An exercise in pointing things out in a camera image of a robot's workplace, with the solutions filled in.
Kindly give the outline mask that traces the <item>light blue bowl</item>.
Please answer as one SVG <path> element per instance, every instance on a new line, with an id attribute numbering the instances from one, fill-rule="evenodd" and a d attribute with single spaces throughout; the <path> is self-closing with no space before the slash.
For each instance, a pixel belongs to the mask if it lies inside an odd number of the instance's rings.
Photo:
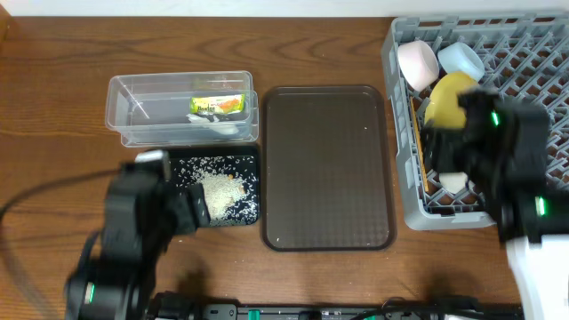
<path id="1" fill-rule="evenodd" d="M 437 57 L 447 74 L 463 72 L 477 82 L 485 75 L 483 61 L 464 43 L 451 44 L 439 51 Z"/>

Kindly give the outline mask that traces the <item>pink white bowl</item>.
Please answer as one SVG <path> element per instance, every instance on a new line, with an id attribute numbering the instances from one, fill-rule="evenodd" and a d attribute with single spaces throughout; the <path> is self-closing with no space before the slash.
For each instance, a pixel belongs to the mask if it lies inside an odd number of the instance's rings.
<path id="1" fill-rule="evenodd" d="M 417 92 L 425 90 L 438 79 L 437 57 L 431 47 L 421 40 L 400 45 L 397 62 L 406 82 Z"/>

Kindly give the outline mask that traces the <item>yellow round plate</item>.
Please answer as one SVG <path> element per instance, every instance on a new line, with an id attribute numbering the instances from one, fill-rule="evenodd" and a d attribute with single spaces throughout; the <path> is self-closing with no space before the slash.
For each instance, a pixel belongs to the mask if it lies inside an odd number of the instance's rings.
<path id="1" fill-rule="evenodd" d="M 446 129 L 463 128 L 466 113 L 458 104 L 458 96 L 477 86 L 477 81 L 460 71 L 443 76 L 429 96 L 424 124 Z"/>

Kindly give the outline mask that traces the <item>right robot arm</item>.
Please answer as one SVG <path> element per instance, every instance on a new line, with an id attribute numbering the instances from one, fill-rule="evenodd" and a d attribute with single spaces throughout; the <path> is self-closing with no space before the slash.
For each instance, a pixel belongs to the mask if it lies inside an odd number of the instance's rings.
<path id="1" fill-rule="evenodd" d="M 568 193 L 546 179 L 549 115 L 474 89 L 457 96 L 465 123 L 421 130 L 427 167 L 464 172 L 481 189 L 527 319 L 568 317 Z"/>

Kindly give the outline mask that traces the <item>white cup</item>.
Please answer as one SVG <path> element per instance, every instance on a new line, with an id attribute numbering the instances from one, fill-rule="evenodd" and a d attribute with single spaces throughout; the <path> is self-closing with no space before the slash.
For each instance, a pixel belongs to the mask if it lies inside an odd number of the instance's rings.
<path id="1" fill-rule="evenodd" d="M 465 172 L 444 172 L 438 174 L 441 186 L 451 194 L 457 194 L 469 185 L 469 177 Z"/>

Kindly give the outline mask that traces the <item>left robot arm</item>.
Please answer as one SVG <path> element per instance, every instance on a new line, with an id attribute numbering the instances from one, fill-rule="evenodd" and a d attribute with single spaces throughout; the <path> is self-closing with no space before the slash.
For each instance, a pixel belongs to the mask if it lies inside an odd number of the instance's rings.
<path id="1" fill-rule="evenodd" d="M 156 265 L 175 236 L 211 217 L 199 184 L 179 191 L 165 150 L 138 154 L 110 182 L 102 230 L 85 242 L 66 282 L 67 319 L 198 319 L 199 307 L 175 293 L 156 294 Z"/>

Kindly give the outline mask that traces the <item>green snack wrapper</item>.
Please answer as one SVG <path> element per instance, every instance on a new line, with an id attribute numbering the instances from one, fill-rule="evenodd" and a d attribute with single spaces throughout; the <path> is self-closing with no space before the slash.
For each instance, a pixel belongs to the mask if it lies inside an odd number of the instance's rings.
<path id="1" fill-rule="evenodd" d="M 230 115 L 244 109 L 244 95 L 196 97 L 190 101 L 190 113 L 202 115 Z"/>

